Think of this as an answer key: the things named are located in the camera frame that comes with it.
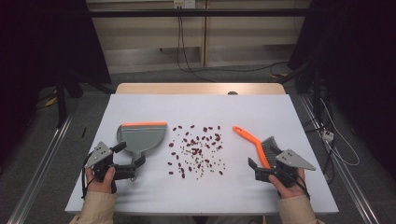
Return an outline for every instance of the human hand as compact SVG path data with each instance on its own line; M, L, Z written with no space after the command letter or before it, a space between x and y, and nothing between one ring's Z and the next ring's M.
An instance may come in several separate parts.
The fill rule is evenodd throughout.
M298 176L297 181L302 185L305 186L305 173L304 169L298 169ZM275 186L277 191L280 193L280 197L282 199L287 199L299 195L305 194L305 192L296 184L293 184L291 187L286 188L274 175L268 176L270 182Z
M114 174L116 173L116 168L110 167L105 175L103 182L100 182L93 175L92 168L85 169L85 176L87 176L87 181L90 183L88 185L88 191L111 193L111 182L113 181Z

